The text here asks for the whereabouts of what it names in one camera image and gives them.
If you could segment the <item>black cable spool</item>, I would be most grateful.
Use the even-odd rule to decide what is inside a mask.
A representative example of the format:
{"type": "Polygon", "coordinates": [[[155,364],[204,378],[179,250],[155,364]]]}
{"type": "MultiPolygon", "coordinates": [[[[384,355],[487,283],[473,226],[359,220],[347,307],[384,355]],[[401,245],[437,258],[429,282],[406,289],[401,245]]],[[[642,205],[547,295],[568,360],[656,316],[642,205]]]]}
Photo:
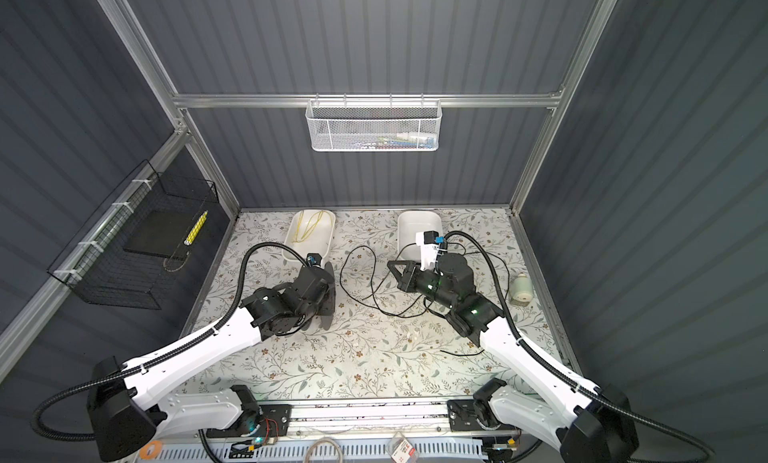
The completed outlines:
{"type": "Polygon", "coordinates": [[[329,330],[336,309],[334,268],[326,262],[322,268],[303,268],[299,275],[300,295],[308,301],[308,316],[301,330],[307,331],[315,319],[321,329],[329,330]]]}

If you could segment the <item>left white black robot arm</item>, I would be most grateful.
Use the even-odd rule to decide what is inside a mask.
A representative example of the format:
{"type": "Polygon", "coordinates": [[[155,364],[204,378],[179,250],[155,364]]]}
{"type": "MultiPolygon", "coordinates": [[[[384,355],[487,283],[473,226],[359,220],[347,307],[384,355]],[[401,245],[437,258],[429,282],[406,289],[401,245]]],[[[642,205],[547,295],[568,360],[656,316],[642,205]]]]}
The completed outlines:
{"type": "Polygon", "coordinates": [[[335,311],[333,266],[318,253],[302,258],[297,277],[273,288],[260,287],[245,296],[250,257],[265,248],[250,247],[241,261],[235,296],[225,314],[207,326],[146,355],[125,363],[107,358],[98,363],[90,381],[63,390],[40,403],[30,426],[37,435],[63,442],[97,445],[104,462],[115,462],[164,436],[212,431],[265,441],[278,432],[251,390],[241,384],[217,393],[179,394],[177,387],[228,356],[306,329],[316,317],[335,311]],[[56,430],[43,421],[53,405],[84,393],[91,430],[56,430]]]}

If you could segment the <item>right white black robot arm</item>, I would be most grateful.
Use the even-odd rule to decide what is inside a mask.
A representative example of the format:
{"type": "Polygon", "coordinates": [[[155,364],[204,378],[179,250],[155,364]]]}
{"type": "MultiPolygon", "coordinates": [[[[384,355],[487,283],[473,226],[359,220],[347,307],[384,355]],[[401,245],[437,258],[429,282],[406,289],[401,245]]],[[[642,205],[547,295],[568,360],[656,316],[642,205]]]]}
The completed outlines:
{"type": "Polygon", "coordinates": [[[524,335],[504,295],[492,302],[481,294],[466,258],[449,252],[454,235],[419,232],[420,261],[390,260],[387,267],[401,291],[446,307],[443,317],[460,336],[505,363],[537,393],[536,398],[515,395],[504,380],[492,379],[473,396],[483,427],[517,427],[566,462],[633,462],[639,448],[636,427],[643,425],[699,449],[701,462],[714,460],[714,450],[700,439],[632,411],[618,388],[599,386],[570,370],[524,335]]]}

